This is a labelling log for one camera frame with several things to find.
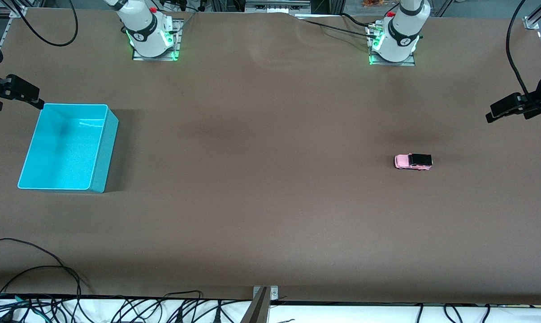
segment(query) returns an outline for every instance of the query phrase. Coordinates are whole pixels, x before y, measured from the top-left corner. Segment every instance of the white surface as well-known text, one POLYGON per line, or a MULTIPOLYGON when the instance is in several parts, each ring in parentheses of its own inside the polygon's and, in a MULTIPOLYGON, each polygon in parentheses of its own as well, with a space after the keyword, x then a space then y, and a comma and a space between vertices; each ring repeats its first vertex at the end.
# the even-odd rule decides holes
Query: white surface
MULTIPOLYGON (((66 307, 70 311, 76 301, 66 302, 66 307)), ((1 300, 0 304, 10 303, 1 300)), ((146 301, 137 306, 139 313, 152 305, 154 301, 146 301)), ((81 305, 86 314, 96 323, 110 323, 111 318, 123 304, 122 299, 82 299, 81 305)), ((160 311, 156 311, 151 317, 146 319, 147 323, 164 323, 168 317, 182 304, 182 300, 164 301, 163 315, 160 318, 160 311)), ((246 312, 250 302, 233 303, 224 305, 223 309, 229 317, 239 323, 246 312)), ((208 301, 197 307, 196 316, 205 311, 216 307, 217 301, 208 301)), ((456 307, 465 323, 479 323, 485 314, 485 307, 456 307)), ((415 323, 415 319, 420 310, 419 306, 299 306, 299 305, 279 305, 270 309, 268 323, 279 323, 289 319, 295 319, 293 323, 415 323)), ((24 309, 17 310, 14 320, 20 319, 25 313, 24 309)), ((455 317, 451 308, 450 316, 455 317)), ((133 311, 129 312, 121 321, 131 321, 135 317, 133 311)), ((190 323, 192 313, 184 318, 184 323, 190 323)), ((212 323, 215 318, 215 310, 202 317, 197 323, 212 323)), ((76 319, 78 323, 88 323, 85 317, 77 312, 76 319)), ((229 323, 229 320, 222 315, 222 323, 229 323)), ((38 315, 30 313, 26 319, 27 323, 44 323, 38 315)), ((425 306, 420 323, 448 323, 441 306, 425 306)), ((514 308, 514 307, 492 307, 491 313, 486 323, 541 323, 540 308, 514 308)))

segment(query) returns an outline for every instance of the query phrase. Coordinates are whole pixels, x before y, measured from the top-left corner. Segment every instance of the plastic storage box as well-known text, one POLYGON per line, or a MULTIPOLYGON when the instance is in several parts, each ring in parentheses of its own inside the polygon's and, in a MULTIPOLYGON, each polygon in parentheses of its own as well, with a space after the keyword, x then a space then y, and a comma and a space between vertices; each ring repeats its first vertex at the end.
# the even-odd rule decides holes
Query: plastic storage box
POLYGON ((45 104, 18 188, 104 192, 118 125, 104 104, 45 104))

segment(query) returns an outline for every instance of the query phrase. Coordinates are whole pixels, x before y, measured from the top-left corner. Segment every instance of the metal bracket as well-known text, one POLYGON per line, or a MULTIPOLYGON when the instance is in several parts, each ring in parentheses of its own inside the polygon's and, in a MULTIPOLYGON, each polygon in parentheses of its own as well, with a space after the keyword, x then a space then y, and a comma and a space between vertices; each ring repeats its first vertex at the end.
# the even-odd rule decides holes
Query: metal bracket
POLYGON ((255 286, 258 288, 254 292, 254 299, 248 305, 248 309, 244 316, 240 320, 240 323, 268 323, 268 310, 270 310, 270 297, 272 296, 272 288, 276 288, 276 295, 278 296, 277 286, 255 286))
MULTIPOLYGON (((254 286, 252 289, 252 297, 256 297, 258 291, 264 286, 254 286)), ((270 300, 276 301, 278 299, 278 286, 268 286, 270 288, 270 300)))
POLYGON ((541 19, 541 4, 537 6, 528 16, 523 18, 523 25, 525 29, 539 29, 537 24, 541 19))
POLYGON ((536 22, 535 24, 530 24, 530 21, 528 19, 529 17, 525 16, 523 18, 523 26, 525 29, 533 30, 533 29, 539 29, 539 24, 536 22))
POLYGON ((8 24, 7 24, 6 27, 5 27, 4 34, 1 35, 1 39, 0 39, 0 49, 1 49, 1 47, 4 45, 5 38, 8 36, 8 30, 9 30, 9 27, 12 26, 12 22, 13 22, 13 18, 10 18, 9 21, 8 21, 8 24))
MULTIPOLYGON (((27 7, 26 6, 20 6, 21 12, 25 16, 27 14, 27 7)), ((9 13, 9 18, 21 18, 19 12, 17 10, 14 10, 9 13)))

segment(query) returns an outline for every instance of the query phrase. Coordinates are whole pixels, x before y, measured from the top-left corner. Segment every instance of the pink toy car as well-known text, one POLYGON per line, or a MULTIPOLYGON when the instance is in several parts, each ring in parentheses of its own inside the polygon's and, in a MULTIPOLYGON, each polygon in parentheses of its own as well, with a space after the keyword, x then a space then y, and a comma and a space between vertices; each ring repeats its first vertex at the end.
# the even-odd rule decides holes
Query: pink toy car
POLYGON ((394 165, 399 170, 429 170, 432 165, 431 155, 422 155, 420 153, 409 153, 407 155, 397 155, 394 157, 394 165))

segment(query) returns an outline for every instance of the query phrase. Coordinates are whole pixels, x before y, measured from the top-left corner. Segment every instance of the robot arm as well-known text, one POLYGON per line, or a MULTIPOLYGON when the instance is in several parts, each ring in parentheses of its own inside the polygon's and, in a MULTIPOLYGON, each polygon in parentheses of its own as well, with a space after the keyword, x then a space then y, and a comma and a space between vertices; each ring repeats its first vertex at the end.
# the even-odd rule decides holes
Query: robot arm
POLYGON ((383 35, 372 49, 387 61, 403 61, 415 50, 420 30, 430 16, 428 0, 401 0, 393 17, 385 17, 383 35))
POLYGON ((157 57, 174 45, 173 19, 156 8, 149 9, 145 0, 104 0, 127 29, 131 45, 144 57, 157 57))

